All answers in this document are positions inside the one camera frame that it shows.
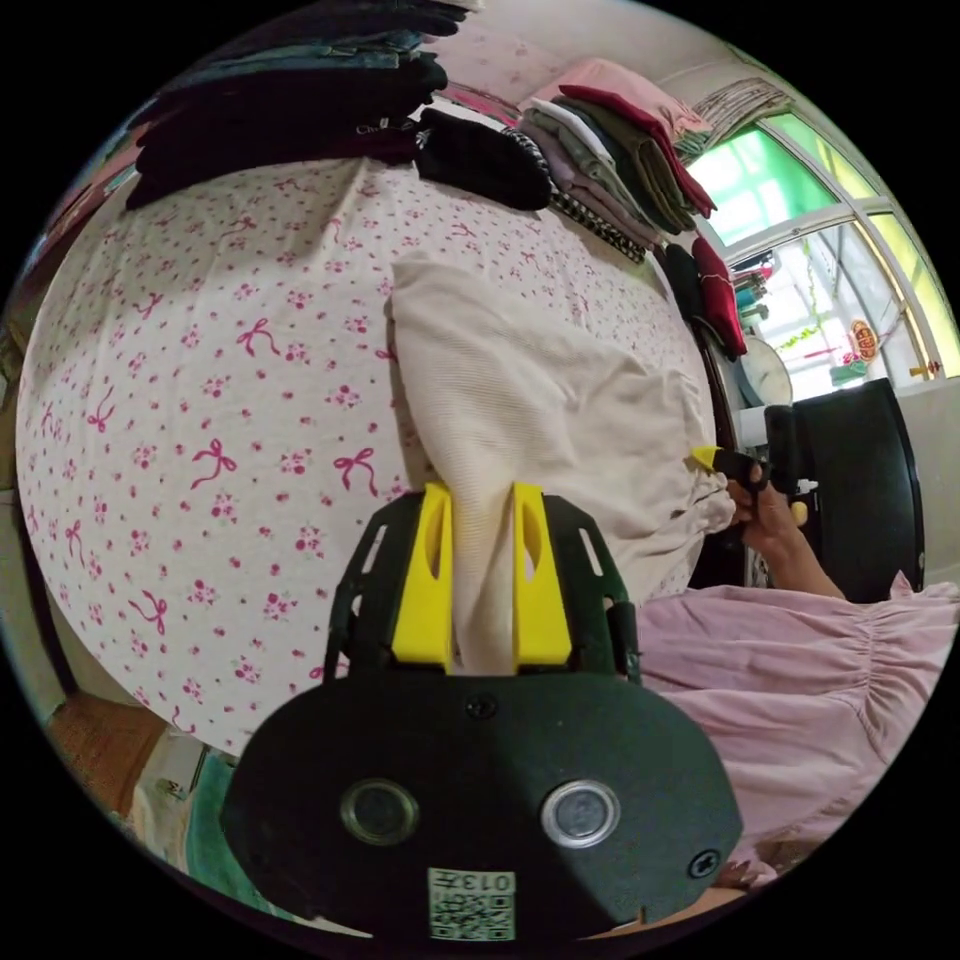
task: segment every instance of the window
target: window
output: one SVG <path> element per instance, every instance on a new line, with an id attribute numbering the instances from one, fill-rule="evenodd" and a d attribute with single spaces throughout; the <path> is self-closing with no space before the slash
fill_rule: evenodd
<path id="1" fill-rule="evenodd" d="M 870 220 L 913 286 L 940 353 L 944 374 L 948 377 L 960 376 L 960 331 L 934 283 L 930 268 L 896 216 L 881 213 Z"/>
<path id="2" fill-rule="evenodd" d="M 837 203 L 811 170 L 756 127 L 708 151 L 690 172 L 716 203 L 710 225 L 728 246 Z"/>
<path id="3" fill-rule="evenodd" d="M 855 200 L 877 196 L 877 191 L 860 175 L 853 164 L 799 117 L 792 113 L 784 113 L 778 117 L 767 118 L 767 123 L 803 147 Z"/>
<path id="4" fill-rule="evenodd" d="M 906 305 L 856 222 L 833 226 L 776 247 L 765 260 L 769 277 L 758 301 L 738 281 L 745 327 L 780 354 L 794 399 L 831 393 L 864 380 L 908 385 L 923 361 L 906 324 Z M 866 324 L 879 353 L 857 362 L 857 326 Z"/>

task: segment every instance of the screw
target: screw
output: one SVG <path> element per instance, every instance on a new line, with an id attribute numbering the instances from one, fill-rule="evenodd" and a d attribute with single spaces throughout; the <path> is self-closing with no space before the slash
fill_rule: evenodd
<path id="1" fill-rule="evenodd" d="M 497 712 L 497 701 L 489 693 L 478 693 L 467 700 L 466 711 L 471 720 L 489 720 Z"/>
<path id="2" fill-rule="evenodd" d="M 690 874 L 694 880 L 703 880 L 704 877 L 709 877 L 711 873 L 716 872 L 719 866 L 719 852 L 716 850 L 704 850 L 690 861 L 690 866 L 687 867 L 687 873 Z"/>

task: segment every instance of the pillow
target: pillow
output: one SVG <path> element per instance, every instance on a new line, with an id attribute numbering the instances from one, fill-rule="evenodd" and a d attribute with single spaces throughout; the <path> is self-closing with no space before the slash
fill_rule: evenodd
<path id="1" fill-rule="evenodd" d="M 563 73 L 567 61 L 509 33 L 467 21 L 430 44 L 451 81 L 515 104 Z"/>
<path id="2" fill-rule="evenodd" d="M 628 103 L 656 117 L 671 140 L 678 140 L 687 133 L 708 133 L 712 129 L 709 123 L 685 103 L 671 97 L 639 73 L 599 57 L 590 57 L 575 63 L 563 76 L 528 97 L 520 104 L 520 108 L 525 110 L 531 106 L 534 97 L 538 100 L 552 100 L 560 95 L 561 85 L 593 87 L 616 93 Z"/>

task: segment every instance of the bed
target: bed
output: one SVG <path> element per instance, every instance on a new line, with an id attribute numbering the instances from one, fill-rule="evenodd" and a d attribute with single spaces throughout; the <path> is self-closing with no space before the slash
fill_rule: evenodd
<path id="1" fill-rule="evenodd" d="M 260 168 L 134 213 L 121 186 L 40 309 L 24 514 L 77 635 L 141 703 L 237 755 L 322 676 L 371 514 L 428 468 L 385 304 L 419 248 L 709 385 L 659 267 L 369 160 Z M 687 585 L 696 556 L 657 594 Z"/>

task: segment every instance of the person's hand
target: person's hand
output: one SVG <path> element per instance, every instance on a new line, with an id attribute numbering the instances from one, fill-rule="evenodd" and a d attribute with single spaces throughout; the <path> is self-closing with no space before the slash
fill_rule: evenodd
<path id="1" fill-rule="evenodd" d="M 758 481 L 762 475 L 762 468 L 755 465 L 750 479 Z M 782 559 L 794 548 L 797 538 L 802 538 L 787 498 L 772 484 L 757 494 L 756 502 L 753 494 L 735 480 L 727 484 L 727 493 L 736 504 L 731 525 L 743 524 L 743 542 L 768 563 Z"/>

